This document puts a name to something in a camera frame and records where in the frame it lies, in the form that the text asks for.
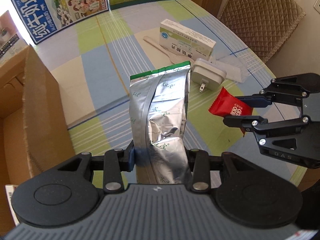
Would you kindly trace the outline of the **blue milk carton box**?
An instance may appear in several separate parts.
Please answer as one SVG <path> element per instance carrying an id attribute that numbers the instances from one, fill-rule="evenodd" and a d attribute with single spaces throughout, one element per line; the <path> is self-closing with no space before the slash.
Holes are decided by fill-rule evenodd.
<path id="1" fill-rule="evenodd" d="M 11 0 L 34 44 L 108 10 L 107 0 Z"/>

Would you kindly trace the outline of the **white appliance product box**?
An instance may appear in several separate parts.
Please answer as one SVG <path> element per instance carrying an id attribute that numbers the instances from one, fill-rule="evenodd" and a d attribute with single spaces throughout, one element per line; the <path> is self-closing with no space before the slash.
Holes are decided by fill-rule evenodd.
<path id="1" fill-rule="evenodd" d="M 8 10 L 1 15 L 0 46 L 1 66 L 28 46 Z"/>

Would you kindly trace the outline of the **beige plastic spoon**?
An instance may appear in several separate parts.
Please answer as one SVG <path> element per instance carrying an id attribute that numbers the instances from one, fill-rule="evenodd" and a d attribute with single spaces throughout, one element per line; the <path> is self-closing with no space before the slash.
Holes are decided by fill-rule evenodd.
<path id="1" fill-rule="evenodd" d="M 191 59 L 191 58 L 189 58 L 187 56 L 176 55 L 176 54 L 173 54 L 173 53 L 167 51 L 162 46 L 160 46 L 155 40 L 153 40 L 152 38 L 150 38 L 148 36 L 144 36 L 143 40 L 145 42 L 148 42 L 149 44 L 151 44 L 153 47 L 157 48 L 163 54 L 167 55 L 167 57 L 169 58 L 169 60 L 173 64 L 179 64 L 179 63 L 182 63 L 182 62 L 185 62 L 185 61 L 189 61 L 191 65 L 194 64 L 194 60 L 193 59 Z"/>

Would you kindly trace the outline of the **silver foil bag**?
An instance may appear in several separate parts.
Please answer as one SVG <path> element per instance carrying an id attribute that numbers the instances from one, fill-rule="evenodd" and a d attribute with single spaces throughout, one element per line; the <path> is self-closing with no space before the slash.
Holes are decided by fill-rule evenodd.
<path id="1" fill-rule="evenodd" d="M 184 184 L 191 177 L 183 144 L 190 69 L 190 61 L 185 61 L 130 77 L 129 115 L 139 183 Z"/>

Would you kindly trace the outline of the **white power adapter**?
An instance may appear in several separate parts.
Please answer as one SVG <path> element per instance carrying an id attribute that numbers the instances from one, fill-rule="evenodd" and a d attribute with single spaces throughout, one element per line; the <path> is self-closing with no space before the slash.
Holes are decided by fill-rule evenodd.
<path id="1" fill-rule="evenodd" d="M 205 89 L 215 91 L 226 79 L 227 72 L 204 59 L 197 59 L 191 67 L 191 80 L 199 85 L 199 92 Z"/>

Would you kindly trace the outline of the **red candy packet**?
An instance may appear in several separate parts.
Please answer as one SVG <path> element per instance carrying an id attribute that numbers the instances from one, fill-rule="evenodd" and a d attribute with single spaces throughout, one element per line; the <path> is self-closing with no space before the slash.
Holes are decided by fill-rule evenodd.
<path id="1" fill-rule="evenodd" d="M 217 98 L 208 109 L 212 115 L 225 117 L 228 115 L 242 116 L 252 115 L 253 107 L 242 102 L 230 94 L 224 87 L 221 88 Z"/>

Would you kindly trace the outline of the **white wall outlet plate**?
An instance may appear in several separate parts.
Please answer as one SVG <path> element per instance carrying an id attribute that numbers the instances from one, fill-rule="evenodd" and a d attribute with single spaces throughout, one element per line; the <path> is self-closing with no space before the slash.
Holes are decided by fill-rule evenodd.
<path id="1" fill-rule="evenodd" d="M 313 5 L 313 8 L 320 14 L 320 0 L 316 0 Z"/>

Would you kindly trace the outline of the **clear plastic case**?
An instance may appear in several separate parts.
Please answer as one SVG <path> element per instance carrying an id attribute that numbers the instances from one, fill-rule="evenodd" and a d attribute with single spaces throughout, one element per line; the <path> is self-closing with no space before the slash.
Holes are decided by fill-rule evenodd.
<path id="1" fill-rule="evenodd" d="M 209 61 L 218 69 L 226 72 L 226 79 L 238 83 L 244 83 L 249 76 L 247 63 L 234 55 L 228 55 L 219 59 L 211 56 Z"/>

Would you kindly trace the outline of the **brown cardboard box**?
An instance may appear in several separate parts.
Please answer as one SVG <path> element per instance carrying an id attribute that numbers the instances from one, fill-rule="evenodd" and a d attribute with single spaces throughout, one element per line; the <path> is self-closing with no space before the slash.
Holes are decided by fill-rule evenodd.
<path id="1" fill-rule="evenodd" d="M 28 46 L 1 66 L 1 234 L 15 226 L 5 186 L 74 155 L 59 84 Z"/>

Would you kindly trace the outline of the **white green medicine box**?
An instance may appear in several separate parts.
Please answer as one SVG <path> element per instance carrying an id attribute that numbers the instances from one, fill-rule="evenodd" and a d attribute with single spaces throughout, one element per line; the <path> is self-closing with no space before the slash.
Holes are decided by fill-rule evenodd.
<path id="1" fill-rule="evenodd" d="M 165 19 L 159 27 L 159 45 L 176 54 L 209 60 L 216 42 L 180 23 Z"/>

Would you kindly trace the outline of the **checkered tablecloth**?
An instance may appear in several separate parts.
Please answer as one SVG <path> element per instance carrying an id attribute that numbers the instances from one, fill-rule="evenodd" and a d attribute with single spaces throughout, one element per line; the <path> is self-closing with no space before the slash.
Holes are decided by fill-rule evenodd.
<path id="1" fill-rule="evenodd" d="M 158 39 L 159 24 L 165 19 L 216 41 L 217 60 L 230 56 L 247 67 L 244 83 L 222 84 L 234 96 L 258 93 L 275 77 L 236 35 L 191 0 L 133 5 L 91 17 L 34 47 L 60 85 L 76 154 L 103 155 L 131 141 L 130 76 L 171 65 L 167 56 L 143 40 Z M 220 89 L 200 93 L 199 85 L 190 84 L 184 145 L 212 155 L 234 152 L 298 186 L 306 168 L 261 155 L 252 133 L 243 137 L 239 128 L 226 127 L 222 118 L 208 112 Z"/>

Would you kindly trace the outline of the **brown quilted chair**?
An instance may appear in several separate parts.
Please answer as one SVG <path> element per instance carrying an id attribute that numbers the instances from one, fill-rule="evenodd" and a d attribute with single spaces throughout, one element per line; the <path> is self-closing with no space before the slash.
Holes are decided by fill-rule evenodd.
<path id="1" fill-rule="evenodd" d="M 218 19 L 267 62 L 305 15 L 295 0 L 227 0 Z"/>

